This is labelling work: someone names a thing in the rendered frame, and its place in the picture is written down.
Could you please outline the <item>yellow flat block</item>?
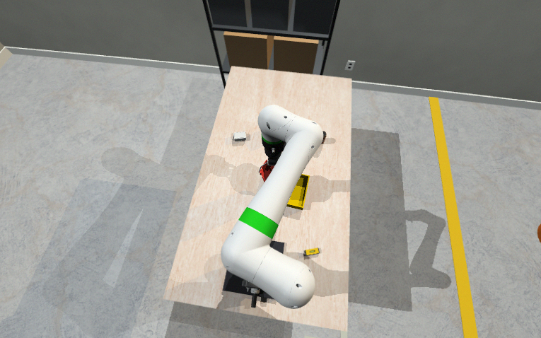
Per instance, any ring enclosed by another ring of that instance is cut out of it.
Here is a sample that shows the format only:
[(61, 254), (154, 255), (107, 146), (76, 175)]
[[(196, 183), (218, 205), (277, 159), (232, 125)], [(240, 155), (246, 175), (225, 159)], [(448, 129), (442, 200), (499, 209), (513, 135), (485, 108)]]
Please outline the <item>yellow flat block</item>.
[(288, 207), (303, 210), (306, 192), (308, 189), (309, 175), (302, 174), (292, 192)]

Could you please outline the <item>yellow pocket level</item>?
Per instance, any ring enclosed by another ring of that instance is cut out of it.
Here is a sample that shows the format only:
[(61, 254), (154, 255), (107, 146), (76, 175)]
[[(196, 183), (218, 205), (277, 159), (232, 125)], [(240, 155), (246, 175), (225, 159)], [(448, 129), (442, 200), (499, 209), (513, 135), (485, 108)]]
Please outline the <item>yellow pocket level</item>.
[(319, 248), (313, 248), (313, 249), (309, 249), (309, 250), (305, 250), (305, 254), (306, 255), (312, 255), (312, 254), (317, 254), (317, 253), (320, 253), (319, 251)]

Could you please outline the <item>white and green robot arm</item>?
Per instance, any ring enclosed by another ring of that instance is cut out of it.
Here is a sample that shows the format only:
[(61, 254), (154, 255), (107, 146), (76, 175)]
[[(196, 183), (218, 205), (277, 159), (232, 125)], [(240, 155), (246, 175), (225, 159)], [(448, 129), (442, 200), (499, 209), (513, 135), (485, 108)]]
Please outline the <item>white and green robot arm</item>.
[(258, 116), (262, 139), (286, 142), (276, 165), (248, 204), (221, 248), (221, 261), (251, 289), (256, 308), (262, 289), (286, 308), (305, 306), (313, 297), (315, 279), (304, 263), (269, 245), (292, 192), (323, 140), (320, 125), (278, 105), (268, 105)]

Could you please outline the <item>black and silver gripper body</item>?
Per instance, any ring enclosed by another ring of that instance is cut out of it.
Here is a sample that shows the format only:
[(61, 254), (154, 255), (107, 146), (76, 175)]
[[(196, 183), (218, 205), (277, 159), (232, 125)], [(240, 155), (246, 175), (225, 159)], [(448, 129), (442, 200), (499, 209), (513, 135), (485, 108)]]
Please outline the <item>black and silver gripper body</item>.
[(268, 164), (276, 165), (279, 156), (286, 146), (286, 142), (282, 141), (279, 144), (268, 144), (262, 139), (262, 145), (264, 146), (265, 154), (268, 156)]

